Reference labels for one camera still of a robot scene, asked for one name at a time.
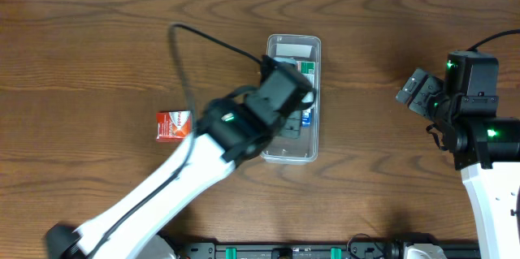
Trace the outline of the blue tall carton box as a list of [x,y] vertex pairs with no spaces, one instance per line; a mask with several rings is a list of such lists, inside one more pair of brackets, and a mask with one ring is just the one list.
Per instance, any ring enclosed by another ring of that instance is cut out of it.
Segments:
[[301,112],[301,126],[309,127],[312,123],[313,109],[303,110]]

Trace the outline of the white green medicine box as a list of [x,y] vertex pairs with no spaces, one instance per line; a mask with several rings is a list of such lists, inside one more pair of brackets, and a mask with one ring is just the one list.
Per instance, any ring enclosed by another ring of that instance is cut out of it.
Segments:
[[314,87],[316,72],[315,62],[297,61],[297,69]]

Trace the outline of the clear plastic container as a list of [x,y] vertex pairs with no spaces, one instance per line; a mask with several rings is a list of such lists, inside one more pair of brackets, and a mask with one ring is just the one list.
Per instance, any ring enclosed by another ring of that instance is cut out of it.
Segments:
[[261,152],[261,157],[272,163],[303,165],[314,161],[319,152],[320,122],[320,85],[322,42],[316,36],[295,34],[272,34],[267,40],[267,55],[277,61],[291,63],[297,69],[297,61],[315,62],[315,86],[317,95],[313,109],[312,123],[309,127],[301,127],[298,139],[277,136],[270,145]]

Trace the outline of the red orange small box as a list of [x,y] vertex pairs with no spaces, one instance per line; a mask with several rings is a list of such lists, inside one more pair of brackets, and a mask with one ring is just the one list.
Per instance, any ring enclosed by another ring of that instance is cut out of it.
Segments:
[[192,115],[188,110],[158,112],[156,121],[158,142],[183,140],[192,131]]

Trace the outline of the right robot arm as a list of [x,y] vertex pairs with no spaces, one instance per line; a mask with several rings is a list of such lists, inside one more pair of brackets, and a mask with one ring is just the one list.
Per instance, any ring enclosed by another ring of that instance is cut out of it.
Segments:
[[519,255],[519,121],[496,115],[491,81],[476,92],[449,92],[456,73],[441,80],[417,69],[396,95],[429,120],[438,149],[453,155],[470,198],[483,258]]

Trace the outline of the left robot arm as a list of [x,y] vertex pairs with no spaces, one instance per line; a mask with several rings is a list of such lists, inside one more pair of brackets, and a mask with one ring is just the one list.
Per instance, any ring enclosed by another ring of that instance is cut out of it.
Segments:
[[207,188],[257,157],[309,103],[249,93],[213,100],[175,152],[121,201],[78,227],[45,234],[49,258],[139,258],[159,231]]

